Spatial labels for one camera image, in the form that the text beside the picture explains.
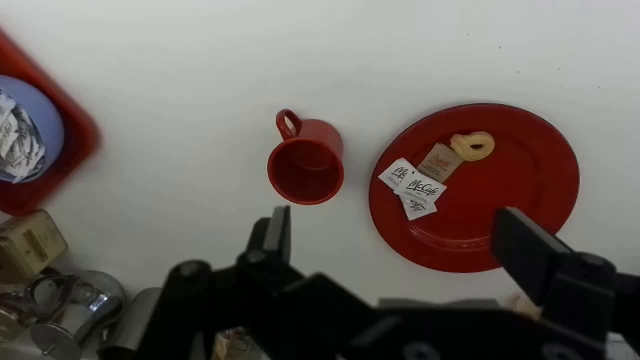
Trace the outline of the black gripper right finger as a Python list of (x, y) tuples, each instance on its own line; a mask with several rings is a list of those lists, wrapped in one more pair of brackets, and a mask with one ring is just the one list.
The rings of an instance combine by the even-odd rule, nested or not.
[(561, 262), (573, 250), (517, 208), (499, 208), (491, 227), (491, 255), (533, 301), (542, 303)]

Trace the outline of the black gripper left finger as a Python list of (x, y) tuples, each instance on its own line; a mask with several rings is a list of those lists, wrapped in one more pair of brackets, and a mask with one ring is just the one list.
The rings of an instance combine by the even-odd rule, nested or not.
[(241, 264), (290, 264), (292, 257), (292, 213), (288, 205), (275, 205), (268, 217), (259, 217), (250, 233)]

